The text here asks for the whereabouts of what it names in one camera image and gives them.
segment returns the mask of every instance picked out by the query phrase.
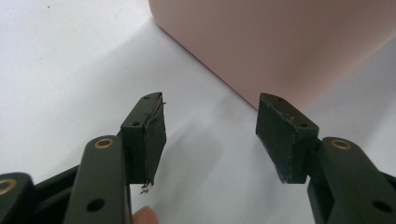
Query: black plastic arm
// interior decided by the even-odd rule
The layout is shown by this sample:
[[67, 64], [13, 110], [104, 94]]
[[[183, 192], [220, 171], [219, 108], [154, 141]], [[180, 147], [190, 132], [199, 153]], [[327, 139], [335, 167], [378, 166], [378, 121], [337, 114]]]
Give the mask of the black plastic arm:
[[318, 224], [396, 223], [395, 178], [342, 138], [317, 139], [318, 126], [282, 98], [262, 93], [256, 134], [282, 182], [304, 183]]

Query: screw hole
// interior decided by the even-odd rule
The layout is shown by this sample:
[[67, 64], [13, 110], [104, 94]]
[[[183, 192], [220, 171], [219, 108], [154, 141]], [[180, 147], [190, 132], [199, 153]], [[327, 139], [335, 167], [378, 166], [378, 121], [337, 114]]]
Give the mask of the screw hole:
[[373, 201], [373, 206], [376, 209], [381, 210], [381, 211], [386, 212], [386, 213], [391, 213], [393, 211], [392, 208], [387, 203], [384, 203], [384, 202], [381, 202], [381, 201], [374, 200]]
[[103, 199], [95, 199], [88, 203], [87, 211], [89, 212], [97, 212], [105, 206], [105, 200]]
[[0, 195], [10, 192], [15, 186], [17, 186], [17, 180], [15, 179], [0, 180]]
[[108, 141], [108, 140], [100, 141], [98, 143], [98, 145], [101, 147], [106, 147], [106, 146], [108, 146], [108, 144], [110, 144], [110, 141]]
[[331, 141], [331, 144], [334, 147], [338, 147], [340, 149], [351, 149], [352, 148], [352, 146], [348, 142], [341, 140], [341, 139], [333, 139]]
[[107, 148], [111, 147], [113, 145], [113, 139], [111, 138], [102, 138], [95, 142], [95, 147], [96, 148]]

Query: brass insert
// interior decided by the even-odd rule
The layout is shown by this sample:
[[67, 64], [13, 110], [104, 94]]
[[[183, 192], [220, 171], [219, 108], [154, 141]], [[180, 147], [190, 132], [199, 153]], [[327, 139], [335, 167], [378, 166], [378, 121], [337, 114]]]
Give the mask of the brass insert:
[[352, 146], [347, 141], [344, 141], [344, 140], [341, 140], [341, 139], [333, 139], [330, 143], [334, 147], [338, 147], [340, 149], [348, 150], [348, 149], [352, 148]]
[[95, 142], [95, 147], [100, 149], [107, 148], [113, 146], [113, 143], [114, 141], [111, 138], [102, 138]]
[[17, 180], [15, 180], [15, 179], [0, 180], [0, 186], [4, 185], [4, 184], [7, 185], [7, 186], [4, 189], [0, 189], [0, 195], [8, 193], [15, 186], [17, 186]]

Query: white table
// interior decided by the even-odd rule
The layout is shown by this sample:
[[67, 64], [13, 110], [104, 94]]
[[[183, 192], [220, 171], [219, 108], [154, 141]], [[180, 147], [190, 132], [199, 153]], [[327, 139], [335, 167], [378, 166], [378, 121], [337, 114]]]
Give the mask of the white table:
[[[305, 111], [396, 175], [396, 39]], [[0, 1], [0, 173], [38, 183], [116, 134], [162, 91], [168, 141], [149, 204], [161, 223], [314, 223], [306, 185], [283, 185], [257, 112], [156, 26], [146, 0]]]

